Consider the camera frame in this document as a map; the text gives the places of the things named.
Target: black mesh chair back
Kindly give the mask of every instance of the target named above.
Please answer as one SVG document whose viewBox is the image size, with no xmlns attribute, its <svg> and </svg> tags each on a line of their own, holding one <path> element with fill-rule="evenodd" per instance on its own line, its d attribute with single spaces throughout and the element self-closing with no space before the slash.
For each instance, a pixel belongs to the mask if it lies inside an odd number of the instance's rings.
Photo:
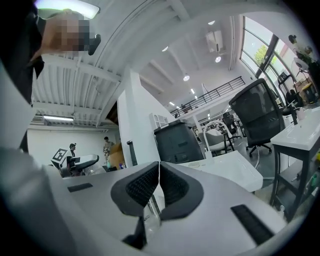
<svg viewBox="0 0 320 256">
<path fill-rule="evenodd" d="M 229 105 L 243 124 L 249 147 L 270 142 L 285 128 L 282 113 L 263 78 L 237 93 Z"/>
</svg>

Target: white table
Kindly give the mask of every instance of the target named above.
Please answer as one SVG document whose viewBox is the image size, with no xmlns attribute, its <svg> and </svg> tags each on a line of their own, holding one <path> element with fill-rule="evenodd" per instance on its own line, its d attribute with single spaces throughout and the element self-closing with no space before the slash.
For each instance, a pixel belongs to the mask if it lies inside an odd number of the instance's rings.
<svg viewBox="0 0 320 256">
<path fill-rule="evenodd" d="M 320 111 L 317 110 L 309 110 L 303 120 L 286 127 L 270 140 L 271 143 L 309 151 L 320 137 Z"/>
<path fill-rule="evenodd" d="M 305 192 L 306 184 L 312 176 L 314 166 L 311 165 L 313 156 L 320 148 L 320 108 L 308 109 L 306 117 L 291 124 L 274 136 L 270 141 L 274 147 L 275 174 L 270 204 L 275 202 L 285 207 L 285 216 L 290 221 L 299 205 L 312 193 Z M 280 172 L 280 154 L 296 158 L 296 161 L 286 170 Z M 279 182 L 284 188 L 279 189 Z"/>
<path fill-rule="evenodd" d="M 179 165 L 226 178 L 249 192 L 262 188 L 262 175 L 238 151 Z"/>
</svg>

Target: person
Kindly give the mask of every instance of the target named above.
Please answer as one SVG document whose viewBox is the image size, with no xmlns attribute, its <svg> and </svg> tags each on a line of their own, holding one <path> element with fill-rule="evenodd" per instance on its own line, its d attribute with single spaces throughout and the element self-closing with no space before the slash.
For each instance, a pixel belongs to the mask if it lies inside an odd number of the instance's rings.
<svg viewBox="0 0 320 256">
<path fill-rule="evenodd" d="M 69 172 L 71 172 L 74 176 L 79 176 L 80 173 L 78 171 L 72 171 L 71 168 L 75 165 L 74 161 L 71 158 L 76 157 L 75 150 L 76 150 L 76 143 L 71 143 L 69 145 L 70 153 L 68 153 L 66 157 L 66 166 Z"/>
<path fill-rule="evenodd" d="M 109 138 L 106 136 L 104 137 L 104 146 L 103 146 L 103 153 L 105 156 L 105 162 L 108 163 L 109 160 L 109 155 L 110 155 L 110 148 L 112 147 L 112 145 L 114 145 L 114 143 L 112 141 L 109 141 Z"/>
<path fill-rule="evenodd" d="M 12 82 L 30 105 L 33 72 L 38 78 L 45 65 L 41 55 L 83 51 L 84 45 L 89 45 L 89 33 L 84 33 L 87 25 L 84 22 L 87 20 L 84 20 L 83 15 L 67 9 L 42 19 L 38 16 L 34 2 L 31 2 L 29 12 L 25 13 L 23 27 L 13 33 L 11 40 L 3 42 L 0 56 Z M 20 148 L 28 152 L 27 133 Z"/>
<path fill-rule="evenodd" d="M 69 149 L 70 149 L 70 152 L 71 152 L 71 155 L 72 155 L 72 157 L 74 158 L 74 157 L 76 157 L 76 154 L 75 154 L 75 150 L 76 150 L 76 143 L 71 143 L 70 144 L 70 146 L 69 146 Z"/>
</svg>

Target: white wall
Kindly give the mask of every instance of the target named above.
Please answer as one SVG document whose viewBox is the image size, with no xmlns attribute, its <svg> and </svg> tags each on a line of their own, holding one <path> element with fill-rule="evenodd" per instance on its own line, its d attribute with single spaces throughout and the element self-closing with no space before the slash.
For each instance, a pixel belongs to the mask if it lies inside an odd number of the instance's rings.
<svg viewBox="0 0 320 256">
<path fill-rule="evenodd" d="M 76 143 L 76 157 L 98 155 L 98 163 L 104 165 L 104 137 L 108 136 L 110 141 L 116 142 L 114 132 L 65 132 L 29 129 L 27 136 L 30 155 L 43 165 L 51 165 L 51 159 L 57 150 L 59 148 L 69 149 L 71 143 Z"/>
<path fill-rule="evenodd" d="M 119 97 L 117 104 L 124 159 L 128 166 L 132 164 L 129 146 L 125 143 L 132 140 L 138 164 L 159 161 L 149 114 L 167 117 L 169 123 L 175 118 L 142 87 L 138 73 L 127 68 L 122 83 L 125 83 L 125 93 Z"/>
<path fill-rule="evenodd" d="M 296 35 L 299 44 L 311 46 L 314 52 L 317 51 L 303 25 L 289 10 L 286 13 L 257 11 L 244 13 L 243 15 L 270 30 L 292 50 L 294 47 L 288 39 L 289 35 Z"/>
</svg>

